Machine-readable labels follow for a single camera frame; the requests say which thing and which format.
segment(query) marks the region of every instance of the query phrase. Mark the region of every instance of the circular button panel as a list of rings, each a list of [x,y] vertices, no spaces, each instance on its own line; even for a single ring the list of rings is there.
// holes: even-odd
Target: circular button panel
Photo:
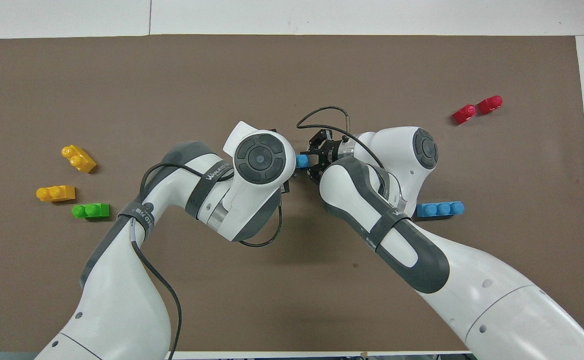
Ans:
[[[253,184],[268,184],[283,173],[283,143],[271,134],[255,134],[241,141],[234,153],[236,171]]]
[[[425,169],[433,169],[438,162],[438,146],[432,135],[423,129],[418,129],[413,138],[414,155]]]

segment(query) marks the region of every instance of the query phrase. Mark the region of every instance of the black strap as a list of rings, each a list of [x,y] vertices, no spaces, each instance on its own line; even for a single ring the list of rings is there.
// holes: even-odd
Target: black strap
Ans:
[[[185,205],[185,211],[190,214],[194,219],[198,220],[198,210],[203,205],[203,201],[210,194],[214,184],[228,171],[232,169],[229,162],[221,160],[210,167],[205,174],[198,180],[192,194],[190,194],[189,199]]]
[[[404,214],[396,207],[388,209],[384,214],[381,215],[381,218],[376,221],[365,241],[372,248],[372,250],[376,252],[378,244],[383,241],[383,238],[394,227],[394,224],[398,223],[402,219],[409,218],[410,217],[408,215]]]
[[[145,230],[145,239],[147,239],[154,228],[154,215],[139,202],[132,201],[128,203],[116,216],[136,219]]]

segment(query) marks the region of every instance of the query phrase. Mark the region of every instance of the lego brick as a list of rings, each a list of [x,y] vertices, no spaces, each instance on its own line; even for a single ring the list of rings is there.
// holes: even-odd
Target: lego brick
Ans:
[[[65,146],[61,149],[61,155],[70,161],[71,166],[83,173],[89,173],[96,166],[94,160],[78,146]]]
[[[461,125],[462,123],[465,123],[465,121],[470,120],[470,117],[474,115],[476,115],[476,106],[467,104],[459,111],[455,112],[452,117],[454,117],[458,125]]]
[[[39,187],[36,191],[36,197],[41,201],[66,201],[75,199],[75,189],[71,185],[59,185],[50,187]]]
[[[489,114],[494,110],[502,107],[503,105],[503,98],[501,96],[492,96],[486,98],[485,100],[479,102],[479,109],[481,109],[481,114]]]
[[[416,205],[417,215],[420,218],[460,215],[464,210],[465,205],[460,201],[419,203]]]
[[[109,204],[98,202],[75,205],[72,207],[72,215],[77,219],[106,218],[109,217]]]
[[[310,157],[307,155],[296,155],[296,168],[302,169],[310,167]]]

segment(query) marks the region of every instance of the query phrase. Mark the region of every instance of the brown mat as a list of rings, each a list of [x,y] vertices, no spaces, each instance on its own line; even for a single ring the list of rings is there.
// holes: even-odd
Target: brown mat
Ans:
[[[497,94],[502,109],[454,125],[454,111]],[[62,328],[112,224],[73,219],[71,203],[39,202],[38,187],[75,185],[77,203],[115,213],[174,143],[221,154],[244,120],[301,151],[314,131],[294,124],[324,105],[345,107],[357,133],[428,130],[440,161],[420,201],[461,200],[466,213],[420,224],[513,265],[584,327],[584,120],[571,36],[0,39],[0,351],[38,351]],[[313,120],[343,122],[337,112]],[[98,163],[93,174],[61,157],[71,143]],[[290,187],[283,231],[266,248],[229,243],[178,208],[158,223],[143,250],[180,295],[178,350],[465,349],[326,214],[304,174]]]

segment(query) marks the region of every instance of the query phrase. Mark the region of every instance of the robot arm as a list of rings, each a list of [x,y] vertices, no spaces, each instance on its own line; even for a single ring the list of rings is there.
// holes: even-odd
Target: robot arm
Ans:
[[[349,223],[477,358],[584,359],[584,330],[531,280],[411,221],[418,191],[438,160],[427,132],[398,127],[360,139],[389,173],[367,163],[376,164],[357,146],[349,153],[344,144],[335,146],[345,155],[320,178],[330,214]]]
[[[248,239],[279,205],[280,186],[294,171],[294,151],[284,137],[243,122],[223,150],[233,157],[233,176],[233,166],[197,141],[180,143],[165,155],[164,165],[94,250],[81,274],[77,309],[38,360],[165,357],[168,313],[131,243],[141,246],[170,205],[231,242]]]

